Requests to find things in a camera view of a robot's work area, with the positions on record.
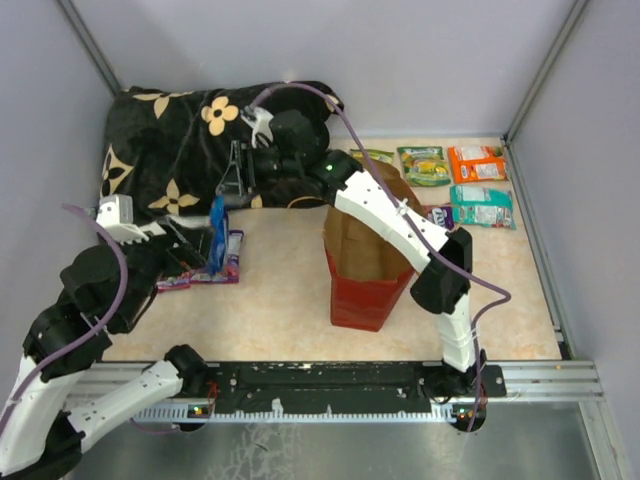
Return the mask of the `blue snack bag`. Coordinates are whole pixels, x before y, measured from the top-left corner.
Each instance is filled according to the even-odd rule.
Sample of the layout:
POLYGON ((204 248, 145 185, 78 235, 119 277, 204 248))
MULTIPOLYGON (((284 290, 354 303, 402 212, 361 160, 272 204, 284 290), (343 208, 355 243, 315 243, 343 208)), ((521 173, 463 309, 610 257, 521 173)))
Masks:
POLYGON ((228 247, 229 219, 223 196, 216 196, 209 212, 212 229, 208 258, 208 271, 211 275, 220 273, 225 265, 228 247))

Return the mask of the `purple snack packet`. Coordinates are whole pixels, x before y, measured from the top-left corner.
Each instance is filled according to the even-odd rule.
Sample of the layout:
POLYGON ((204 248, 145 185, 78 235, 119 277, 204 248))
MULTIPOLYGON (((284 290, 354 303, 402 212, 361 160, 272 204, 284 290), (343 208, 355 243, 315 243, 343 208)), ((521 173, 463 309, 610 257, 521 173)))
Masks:
POLYGON ((449 204, 443 205, 424 205, 425 217, 431 223, 453 231, 456 223, 453 217, 453 207, 449 204))
POLYGON ((191 284, 191 274, 189 272, 182 273, 177 276, 161 278, 157 283, 159 292, 167 292, 174 290, 187 289, 191 284))
POLYGON ((231 230, 228 247, 222 269, 211 274, 206 269, 196 270, 191 274, 193 284, 236 284, 240 278, 240 252, 244 240, 242 230, 231 230))

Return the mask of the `black floral pillow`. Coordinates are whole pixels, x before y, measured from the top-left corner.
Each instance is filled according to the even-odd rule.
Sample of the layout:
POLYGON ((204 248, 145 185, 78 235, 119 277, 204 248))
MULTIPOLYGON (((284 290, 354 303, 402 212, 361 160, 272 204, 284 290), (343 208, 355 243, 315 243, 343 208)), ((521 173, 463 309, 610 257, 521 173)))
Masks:
MULTIPOLYGON (((322 152, 329 144, 326 122, 336 115, 331 102, 340 109, 344 102, 322 82, 297 82, 322 91, 330 102, 303 89, 285 88, 260 106, 274 115, 297 110, 318 125, 322 152)), ((241 111, 268 86, 186 92, 131 86, 120 91, 106 117, 99 198, 131 196, 138 225, 165 215, 207 215, 232 142, 251 142, 241 111)), ((264 186, 240 209, 308 209, 324 203, 318 188, 297 175, 258 182, 264 186)))

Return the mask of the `dark green fox's packet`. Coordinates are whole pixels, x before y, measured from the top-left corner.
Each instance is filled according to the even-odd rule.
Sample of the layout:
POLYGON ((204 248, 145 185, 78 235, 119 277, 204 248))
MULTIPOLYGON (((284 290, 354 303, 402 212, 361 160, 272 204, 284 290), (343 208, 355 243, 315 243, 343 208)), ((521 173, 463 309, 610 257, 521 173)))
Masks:
POLYGON ((392 151, 378 149, 365 149, 364 151, 360 149, 350 149, 349 155, 360 162, 364 162, 366 160, 366 156, 371 160, 386 164, 392 164, 394 161, 394 153, 392 151))

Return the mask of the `red brown paper bag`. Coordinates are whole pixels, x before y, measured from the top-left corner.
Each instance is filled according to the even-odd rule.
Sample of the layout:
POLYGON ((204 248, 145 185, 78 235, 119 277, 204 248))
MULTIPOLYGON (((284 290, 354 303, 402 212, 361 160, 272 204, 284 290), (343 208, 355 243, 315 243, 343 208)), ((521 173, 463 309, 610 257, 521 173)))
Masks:
POLYGON ((413 277, 413 267, 371 228, 334 207, 325 217, 323 239, 331 324, 379 331, 413 277))

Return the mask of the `green yellow snack packet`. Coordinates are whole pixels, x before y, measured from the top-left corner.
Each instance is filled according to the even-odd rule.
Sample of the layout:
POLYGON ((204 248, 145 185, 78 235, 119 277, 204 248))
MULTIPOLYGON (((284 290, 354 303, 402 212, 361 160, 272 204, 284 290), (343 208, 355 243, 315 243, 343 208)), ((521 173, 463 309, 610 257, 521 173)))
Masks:
POLYGON ((400 146, 397 153, 410 186, 439 187, 451 183, 449 164, 441 146, 400 146))

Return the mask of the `orange snack packet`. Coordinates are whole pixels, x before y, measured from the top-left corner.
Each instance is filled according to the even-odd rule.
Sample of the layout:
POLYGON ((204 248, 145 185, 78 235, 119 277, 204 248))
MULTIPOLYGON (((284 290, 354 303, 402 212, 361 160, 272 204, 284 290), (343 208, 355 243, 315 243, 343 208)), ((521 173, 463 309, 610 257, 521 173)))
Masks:
POLYGON ((448 148, 456 184, 482 181, 506 181, 508 170, 502 147, 472 145, 448 148))

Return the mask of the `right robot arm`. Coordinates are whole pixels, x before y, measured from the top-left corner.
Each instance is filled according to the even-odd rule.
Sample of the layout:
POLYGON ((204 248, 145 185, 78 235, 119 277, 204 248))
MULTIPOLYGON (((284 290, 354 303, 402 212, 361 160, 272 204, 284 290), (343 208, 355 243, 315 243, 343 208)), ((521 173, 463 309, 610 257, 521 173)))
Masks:
POLYGON ((278 192, 287 181, 302 183, 311 200, 360 222, 399 253, 417 273, 414 302, 438 318, 448 387, 461 396, 482 387, 485 364, 470 313, 472 237, 449 231, 391 191, 371 159, 328 147, 311 120, 296 110, 272 114, 248 107, 240 118, 250 130, 231 147, 230 165, 216 193, 233 209, 285 207, 302 196, 278 192))

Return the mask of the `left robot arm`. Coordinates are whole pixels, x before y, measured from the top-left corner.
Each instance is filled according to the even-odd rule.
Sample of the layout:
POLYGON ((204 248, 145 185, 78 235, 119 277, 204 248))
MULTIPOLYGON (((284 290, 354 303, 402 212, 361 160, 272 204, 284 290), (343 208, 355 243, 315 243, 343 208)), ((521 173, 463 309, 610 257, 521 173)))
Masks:
POLYGON ((63 290, 34 320, 14 388, 1 413, 1 476, 59 479, 106 434, 144 408, 208 384, 207 365, 189 345, 172 347, 123 386, 65 409, 65 401, 114 334, 131 332, 157 295, 158 281, 202 267, 210 234, 168 218, 131 242, 97 226, 103 243, 60 274, 63 290))

